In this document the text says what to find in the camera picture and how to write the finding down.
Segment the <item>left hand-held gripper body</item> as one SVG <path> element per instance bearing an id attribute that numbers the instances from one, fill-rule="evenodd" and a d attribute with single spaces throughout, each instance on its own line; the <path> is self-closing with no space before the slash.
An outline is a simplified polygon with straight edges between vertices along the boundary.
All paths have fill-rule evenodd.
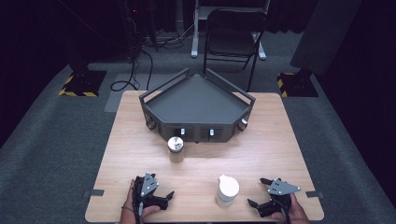
<path id="1" fill-rule="evenodd" d="M 142 177 L 144 183 L 141 186 L 134 186 L 133 208 L 136 215 L 142 215 L 143 209 L 146 207 L 157 205 L 157 199 L 159 198 L 159 196 L 154 195 L 155 190 L 159 187 L 155 174 L 145 173 Z"/>

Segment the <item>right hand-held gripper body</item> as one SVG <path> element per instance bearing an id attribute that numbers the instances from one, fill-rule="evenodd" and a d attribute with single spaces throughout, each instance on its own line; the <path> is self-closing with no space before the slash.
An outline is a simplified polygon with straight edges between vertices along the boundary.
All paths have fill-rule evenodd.
<path id="1" fill-rule="evenodd" d="M 297 186 L 279 179 L 273 179 L 271 186 L 268 186 L 270 201 L 264 205 L 263 215 L 268 217 L 275 212 L 281 212 L 285 217 L 289 217 L 291 205 L 290 194 L 300 191 Z"/>

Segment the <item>person's right hand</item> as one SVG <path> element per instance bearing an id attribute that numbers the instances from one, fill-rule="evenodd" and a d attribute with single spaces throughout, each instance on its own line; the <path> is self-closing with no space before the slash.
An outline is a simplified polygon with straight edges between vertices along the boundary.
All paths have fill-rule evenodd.
<path id="1" fill-rule="evenodd" d="M 303 207 L 297 201 L 297 198 L 295 197 L 294 193 L 290 194 L 290 199 L 291 199 L 291 205 L 289 210 L 290 224 L 311 224 Z M 287 221 L 285 215 L 283 215 L 281 212 L 273 213 L 271 215 L 271 218 L 281 222 Z"/>

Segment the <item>person's left hand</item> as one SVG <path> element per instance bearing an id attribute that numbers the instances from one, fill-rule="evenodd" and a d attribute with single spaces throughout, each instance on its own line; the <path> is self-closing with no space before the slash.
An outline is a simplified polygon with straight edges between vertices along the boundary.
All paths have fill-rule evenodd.
<path id="1" fill-rule="evenodd" d="M 120 224 L 142 224 L 143 221 L 148 216 L 161 210 L 161 208 L 157 205 L 152 205 L 152 206 L 144 208 L 142 216 L 140 218 L 140 223 L 137 223 L 135 216 L 134 216 L 134 209 L 133 209 L 133 203 L 134 203 L 133 193 L 134 193 L 134 180 L 132 179 L 126 200 L 125 200 L 123 206 L 121 207 Z"/>

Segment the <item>white plastic bottle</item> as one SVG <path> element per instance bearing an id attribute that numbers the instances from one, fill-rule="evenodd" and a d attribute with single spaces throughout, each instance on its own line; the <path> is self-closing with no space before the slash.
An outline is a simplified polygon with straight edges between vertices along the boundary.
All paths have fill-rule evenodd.
<path id="1" fill-rule="evenodd" d="M 227 175 L 219 177 L 218 191 L 216 194 L 216 203 L 221 207 L 230 206 L 238 195 L 240 186 L 238 181 Z"/>

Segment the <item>glass jar with silver lid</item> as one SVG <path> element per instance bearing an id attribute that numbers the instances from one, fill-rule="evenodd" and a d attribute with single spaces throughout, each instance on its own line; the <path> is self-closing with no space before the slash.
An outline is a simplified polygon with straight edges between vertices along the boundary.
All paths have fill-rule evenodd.
<path id="1" fill-rule="evenodd" d="M 172 163 L 181 163 L 184 160 L 184 142 L 178 136 L 171 137 L 167 142 L 168 156 Z"/>

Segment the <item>dark grey corner shelf rack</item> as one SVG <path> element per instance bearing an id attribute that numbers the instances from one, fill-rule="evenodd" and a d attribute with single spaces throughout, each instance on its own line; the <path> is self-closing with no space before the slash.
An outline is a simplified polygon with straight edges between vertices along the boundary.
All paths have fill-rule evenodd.
<path id="1" fill-rule="evenodd" d="M 255 98 L 210 69 L 184 69 L 139 101 L 146 126 L 165 140 L 225 143 L 246 129 Z"/>

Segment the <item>black striped stand base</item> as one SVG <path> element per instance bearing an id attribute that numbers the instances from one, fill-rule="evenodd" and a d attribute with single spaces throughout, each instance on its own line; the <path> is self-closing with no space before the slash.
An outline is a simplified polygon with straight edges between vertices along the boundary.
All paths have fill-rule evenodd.
<path id="1" fill-rule="evenodd" d="M 98 97 L 99 89 L 106 76 L 106 71 L 88 70 L 85 74 L 73 72 L 64 83 L 59 95 Z"/>
<path id="2" fill-rule="evenodd" d="M 276 79 L 282 97 L 318 97 L 310 78 L 300 78 L 294 73 L 279 73 Z"/>

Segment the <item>black folding chair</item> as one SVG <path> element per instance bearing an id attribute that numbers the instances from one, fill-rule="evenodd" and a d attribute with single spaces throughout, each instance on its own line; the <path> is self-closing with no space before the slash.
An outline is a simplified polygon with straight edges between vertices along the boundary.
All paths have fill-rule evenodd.
<path id="1" fill-rule="evenodd" d="M 206 20 L 203 72 L 208 61 L 243 62 L 246 68 L 253 59 L 247 84 L 250 91 L 266 26 L 267 15 L 261 11 L 214 9 Z"/>

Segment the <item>dark equipment stand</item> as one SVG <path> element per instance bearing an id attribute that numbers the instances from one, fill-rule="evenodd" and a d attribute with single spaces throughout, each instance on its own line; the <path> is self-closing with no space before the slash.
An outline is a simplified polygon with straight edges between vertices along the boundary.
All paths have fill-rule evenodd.
<path id="1" fill-rule="evenodd" d="M 126 34 L 128 57 L 131 63 L 142 51 L 147 37 L 151 45 L 158 49 L 153 11 L 153 0 L 117 0 L 121 21 Z"/>

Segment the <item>grey upright panel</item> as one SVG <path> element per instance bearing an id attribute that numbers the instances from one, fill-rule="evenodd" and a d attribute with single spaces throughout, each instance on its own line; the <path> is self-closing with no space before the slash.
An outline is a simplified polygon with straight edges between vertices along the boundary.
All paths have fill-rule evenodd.
<path id="1" fill-rule="evenodd" d="M 324 76 L 334 60 L 362 0 L 318 0 L 290 61 L 297 77 Z"/>

